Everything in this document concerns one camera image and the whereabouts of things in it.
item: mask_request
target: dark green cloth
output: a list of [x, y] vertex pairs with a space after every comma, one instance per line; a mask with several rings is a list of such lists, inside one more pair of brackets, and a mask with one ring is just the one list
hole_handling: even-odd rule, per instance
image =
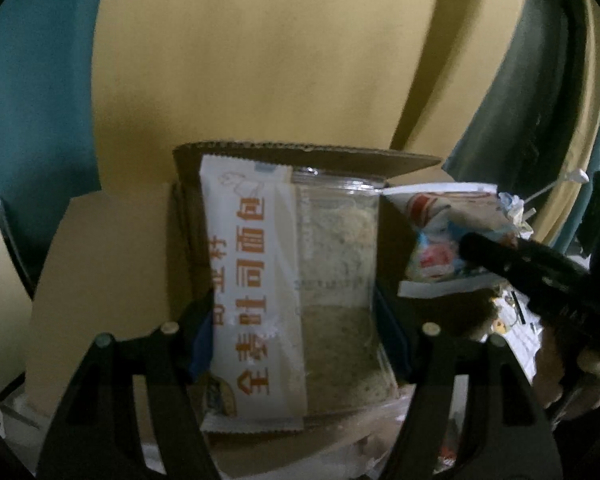
[[69, 199], [100, 188], [91, 126], [99, 2], [0, 6], [0, 198], [34, 277]]

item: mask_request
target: cardboard box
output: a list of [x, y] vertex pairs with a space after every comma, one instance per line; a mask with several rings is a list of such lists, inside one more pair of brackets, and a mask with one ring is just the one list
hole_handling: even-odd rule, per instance
[[[73, 199], [51, 245], [33, 305], [26, 390], [35, 409], [52, 415], [97, 334], [111, 332], [116, 338], [148, 334], [165, 320], [177, 319], [192, 298], [208, 291], [208, 248], [198, 176], [205, 154], [387, 179], [439, 162], [426, 155], [341, 146], [199, 142], [174, 150], [179, 177], [174, 187], [165, 184], [124, 197], [96, 192]], [[406, 219], [396, 213], [382, 201], [379, 250], [383, 261], [378, 273], [395, 283], [404, 272], [413, 243]], [[141, 435], [149, 438], [146, 410], [140, 407], [138, 412]], [[370, 423], [373, 416], [364, 420]], [[343, 420], [339, 425], [355, 428], [349, 439], [362, 438], [370, 430], [359, 420]], [[234, 467], [232, 473], [254, 474], [280, 466], [343, 438], [341, 431], [330, 435], [303, 438], [288, 457], [277, 454], [275, 463]], [[284, 448], [275, 441], [268, 437], [265, 443], [269, 444], [262, 448], [261, 443], [258, 448]], [[219, 450], [226, 451], [226, 460], [216, 456], [221, 468], [232, 469], [232, 453], [244, 452], [242, 446], [240, 442], [233, 445], [230, 439], [218, 444]]]

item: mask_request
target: yellow wall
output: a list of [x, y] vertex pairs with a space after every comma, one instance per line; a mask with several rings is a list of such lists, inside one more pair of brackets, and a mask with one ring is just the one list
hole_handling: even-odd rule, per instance
[[203, 139], [445, 157], [523, 2], [101, 0], [92, 95], [102, 185], [172, 180], [173, 147]]

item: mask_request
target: screw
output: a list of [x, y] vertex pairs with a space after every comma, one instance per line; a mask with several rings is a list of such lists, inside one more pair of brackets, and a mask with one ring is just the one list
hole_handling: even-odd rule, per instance
[[98, 348], [106, 348], [111, 344], [112, 340], [111, 334], [98, 334], [96, 336], [96, 346]]
[[491, 334], [489, 336], [489, 342], [499, 348], [504, 348], [507, 345], [507, 340], [499, 334]]
[[435, 337], [437, 335], [440, 335], [440, 332], [442, 330], [440, 329], [440, 325], [433, 323], [432, 321], [427, 321], [422, 326], [422, 331], [430, 337]]
[[160, 331], [164, 335], [173, 335], [178, 330], [180, 330], [180, 325], [177, 324], [175, 321], [167, 321], [167, 322], [163, 323], [162, 326], [160, 327]]

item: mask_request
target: snack package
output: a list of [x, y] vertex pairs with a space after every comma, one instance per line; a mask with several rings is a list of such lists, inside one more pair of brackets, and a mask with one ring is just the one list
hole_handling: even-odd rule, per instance
[[513, 244], [517, 237], [533, 233], [523, 220], [523, 201], [497, 193], [490, 184], [417, 184], [383, 193], [407, 216], [417, 234], [398, 290], [404, 298], [436, 298], [498, 285], [503, 278], [459, 257], [462, 236], [476, 232], [501, 244]]
[[395, 398], [370, 316], [379, 191], [206, 155], [214, 307], [204, 431], [298, 431]]

